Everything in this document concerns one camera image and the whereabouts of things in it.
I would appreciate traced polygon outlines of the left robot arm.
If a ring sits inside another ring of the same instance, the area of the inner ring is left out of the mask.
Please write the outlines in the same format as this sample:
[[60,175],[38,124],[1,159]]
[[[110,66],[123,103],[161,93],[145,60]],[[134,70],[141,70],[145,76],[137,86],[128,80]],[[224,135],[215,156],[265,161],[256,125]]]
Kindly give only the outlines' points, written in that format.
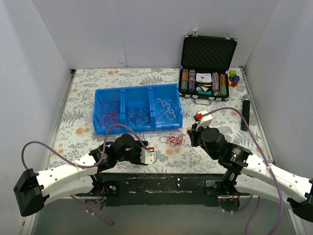
[[118,162],[149,165],[157,154],[147,141],[123,134],[115,141],[106,141],[81,158],[58,167],[35,172],[26,169],[13,188],[22,217],[39,212],[45,205],[79,193],[100,195],[104,190],[96,174],[114,168]]

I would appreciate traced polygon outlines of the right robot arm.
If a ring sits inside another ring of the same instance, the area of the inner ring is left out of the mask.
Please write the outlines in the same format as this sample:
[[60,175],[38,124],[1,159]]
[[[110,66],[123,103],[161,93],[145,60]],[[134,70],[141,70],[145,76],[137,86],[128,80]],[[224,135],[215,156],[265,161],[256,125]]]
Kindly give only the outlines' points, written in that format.
[[228,142],[218,129],[193,124],[187,132],[192,147],[201,147],[226,168],[222,191],[244,192],[283,203],[298,217],[313,220],[313,181],[285,171],[250,150]]

